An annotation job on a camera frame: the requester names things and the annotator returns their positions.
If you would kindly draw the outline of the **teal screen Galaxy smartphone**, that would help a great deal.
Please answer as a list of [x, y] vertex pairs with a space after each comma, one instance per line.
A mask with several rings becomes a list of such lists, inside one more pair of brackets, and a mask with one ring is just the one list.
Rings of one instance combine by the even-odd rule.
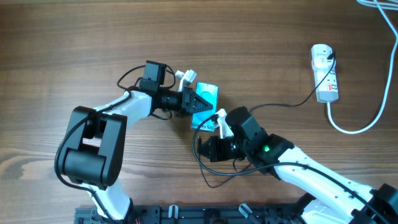
[[209, 102], [213, 108], [208, 111], [195, 113], [192, 116], [192, 129], [196, 129], [205, 119], [209, 118], [216, 113], [218, 103], [218, 86], [208, 83], [198, 82], [196, 87], [196, 93], [198, 93], [204, 100]]

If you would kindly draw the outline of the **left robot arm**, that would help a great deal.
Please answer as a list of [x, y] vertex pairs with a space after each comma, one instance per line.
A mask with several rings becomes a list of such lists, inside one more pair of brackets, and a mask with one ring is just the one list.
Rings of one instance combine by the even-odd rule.
[[164, 63], [148, 60], [144, 74], [123, 88], [123, 95], [96, 108], [76, 107], [54, 160], [57, 178], [67, 187], [89, 193], [106, 223], [138, 223], [134, 204], [123, 191], [119, 173], [123, 164], [126, 131], [157, 109], [185, 117], [214, 109], [192, 88], [174, 91], [164, 86]]

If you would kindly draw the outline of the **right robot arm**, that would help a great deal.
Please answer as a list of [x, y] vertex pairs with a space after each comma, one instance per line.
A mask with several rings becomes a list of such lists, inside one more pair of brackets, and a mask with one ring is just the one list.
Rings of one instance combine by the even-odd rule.
[[219, 175], [201, 161], [247, 159], [253, 172], [270, 174], [306, 193], [294, 205], [294, 218], [303, 223], [397, 223], [397, 189], [378, 189], [347, 179], [306, 155], [294, 143], [267, 134], [245, 106], [211, 115], [220, 133], [206, 142], [194, 136], [192, 151], [202, 169]]

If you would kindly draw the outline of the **white USB charger plug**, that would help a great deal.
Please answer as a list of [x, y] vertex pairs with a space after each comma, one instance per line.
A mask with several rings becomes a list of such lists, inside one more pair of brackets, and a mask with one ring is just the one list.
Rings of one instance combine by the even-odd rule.
[[326, 70], [329, 68], [333, 61], [333, 53], [314, 52], [312, 54], [312, 68], [314, 71]]

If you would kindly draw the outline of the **white power strip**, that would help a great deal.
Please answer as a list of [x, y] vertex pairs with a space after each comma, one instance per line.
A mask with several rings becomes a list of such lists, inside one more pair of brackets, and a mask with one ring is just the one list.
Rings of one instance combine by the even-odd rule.
[[311, 56], [314, 52], [333, 53], [333, 61], [326, 70], [314, 71], [315, 93], [319, 103], [331, 103], [339, 98], [338, 84], [336, 77], [336, 57], [335, 51], [326, 44], [315, 44], [311, 48]]

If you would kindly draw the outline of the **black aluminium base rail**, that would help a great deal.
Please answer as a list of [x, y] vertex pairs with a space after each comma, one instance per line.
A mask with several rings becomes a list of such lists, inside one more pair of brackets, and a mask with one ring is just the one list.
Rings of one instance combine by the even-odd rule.
[[130, 223], [142, 224], [210, 224], [210, 223], [303, 223], [305, 205], [300, 203], [249, 206], [251, 213], [244, 216], [237, 206], [161, 207], [134, 206]]

